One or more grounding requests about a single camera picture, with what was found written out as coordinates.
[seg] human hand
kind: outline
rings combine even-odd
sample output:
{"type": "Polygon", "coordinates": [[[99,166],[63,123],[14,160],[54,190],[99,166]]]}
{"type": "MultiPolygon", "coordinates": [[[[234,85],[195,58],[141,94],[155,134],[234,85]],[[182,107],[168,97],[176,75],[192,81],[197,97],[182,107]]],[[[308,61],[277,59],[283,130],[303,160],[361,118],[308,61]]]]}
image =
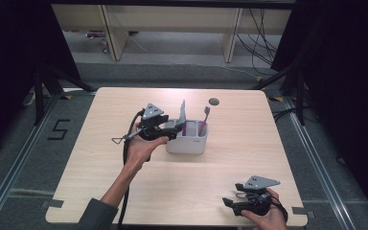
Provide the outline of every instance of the human hand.
{"type": "MultiPolygon", "coordinates": [[[[279,195],[273,190],[266,188],[271,196],[275,197],[271,200],[278,203],[279,195]]],[[[287,229],[285,218],[279,208],[270,205],[270,210],[265,216],[256,215],[250,211],[242,210],[241,215],[247,219],[252,220],[257,224],[253,230],[284,230],[287,229]]]]}
{"type": "MultiPolygon", "coordinates": [[[[132,132],[136,131],[138,124],[133,126],[132,132]]],[[[169,138],[166,136],[159,137],[153,141],[146,141],[139,135],[130,141],[127,151],[126,165],[131,166],[135,171],[142,169],[143,164],[150,158],[153,151],[160,145],[166,144],[169,138]]]]}

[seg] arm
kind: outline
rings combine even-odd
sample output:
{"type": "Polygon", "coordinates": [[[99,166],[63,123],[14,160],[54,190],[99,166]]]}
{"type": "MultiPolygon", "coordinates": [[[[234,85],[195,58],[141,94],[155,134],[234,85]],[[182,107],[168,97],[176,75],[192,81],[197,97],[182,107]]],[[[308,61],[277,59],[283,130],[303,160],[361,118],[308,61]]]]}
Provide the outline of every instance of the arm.
{"type": "Polygon", "coordinates": [[[142,169],[151,153],[160,145],[169,141],[160,137],[154,141],[145,141],[136,136],[129,145],[126,164],[120,174],[101,198],[91,199],[82,215],[80,229],[109,229],[118,212],[118,206],[134,176],[142,169]]]}
{"type": "MultiPolygon", "coordinates": [[[[278,203],[279,195],[273,190],[266,188],[267,191],[274,196],[273,202],[278,203]]],[[[286,230],[286,221],[279,208],[274,205],[270,205],[270,210],[265,216],[258,216],[250,211],[243,210],[241,215],[247,219],[254,221],[257,226],[253,230],[286,230]]]]}

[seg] gray floor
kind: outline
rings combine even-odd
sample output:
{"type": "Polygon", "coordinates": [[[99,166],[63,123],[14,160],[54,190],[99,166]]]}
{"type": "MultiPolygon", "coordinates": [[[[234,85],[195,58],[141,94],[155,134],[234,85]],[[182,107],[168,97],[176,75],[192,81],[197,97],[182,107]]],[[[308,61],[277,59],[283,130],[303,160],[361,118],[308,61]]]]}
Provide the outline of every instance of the gray floor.
{"type": "MultiPolygon", "coordinates": [[[[235,47],[233,61],[225,63],[218,34],[133,34],[126,44],[122,59],[117,62],[104,53],[104,41],[101,38],[89,39],[84,34],[85,32],[64,33],[82,80],[96,87],[133,85],[247,89],[257,83],[257,77],[266,79],[274,73],[268,69],[267,63],[255,57],[252,59],[239,42],[235,47]]],[[[279,36],[268,38],[274,46],[280,40],[279,36]]],[[[260,53],[267,55],[263,48],[260,53]]],[[[269,85],[264,92],[269,97],[278,97],[280,84],[276,82],[269,85]]],[[[67,82],[63,82],[63,85],[75,87],[67,82]]],[[[56,190],[93,97],[77,95],[70,100],[57,102],[0,212],[0,229],[75,229],[73,224],[48,223],[44,217],[46,208],[42,203],[50,200],[56,190]],[[58,119],[70,120],[62,124],[63,128],[68,129],[67,135],[62,141],[50,141],[50,137],[58,135],[52,131],[58,119]]],[[[269,102],[269,105],[272,111],[286,109],[282,102],[269,102]]],[[[335,161],[337,151],[324,128],[316,121],[314,111],[306,109],[305,117],[310,138],[348,208],[356,229],[368,229],[366,197],[347,168],[335,161]]],[[[35,108],[26,106],[13,120],[7,135],[2,139],[0,184],[31,132],[34,118],[35,108]]],[[[277,128],[305,209],[309,212],[309,223],[305,229],[341,229],[290,116],[281,118],[277,122],[277,128]]],[[[182,229],[146,226],[130,228],[182,229]]]]}

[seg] black sleeve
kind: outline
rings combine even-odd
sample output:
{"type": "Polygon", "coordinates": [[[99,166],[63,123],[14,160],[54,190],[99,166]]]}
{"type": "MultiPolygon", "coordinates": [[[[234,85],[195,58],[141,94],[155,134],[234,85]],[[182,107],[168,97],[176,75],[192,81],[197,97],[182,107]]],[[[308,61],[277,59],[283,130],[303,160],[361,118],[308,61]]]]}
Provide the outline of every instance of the black sleeve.
{"type": "Polygon", "coordinates": [[[118,208],[92,198],[80,218],[79,229],[109,230],[117,213],[118,208]]]}

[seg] black curtain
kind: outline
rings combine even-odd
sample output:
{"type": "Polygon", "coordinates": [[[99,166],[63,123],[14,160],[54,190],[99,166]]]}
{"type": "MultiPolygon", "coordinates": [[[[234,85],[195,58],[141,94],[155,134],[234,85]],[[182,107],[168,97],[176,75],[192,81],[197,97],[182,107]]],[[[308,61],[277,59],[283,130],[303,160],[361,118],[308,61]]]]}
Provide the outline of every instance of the black curtain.
{"type": "Polygon", "coordinates": [[[38,2],[0,0],[0,137],[34,85],[39,65],[80,78],[51,5],[38,2]]]}
{"type": "MultiPolygon", "coordinates": [[[[368,198],[368,1],[336,3],[333,22],[303,73],[323,125],[368,198]]],[[[312,15],[298,11],[290,23],[295,25],[287,25],[274,69],[295,57],[290,47],[298,47],[306,32],[299,28],[312,23],[312,15]]]]}

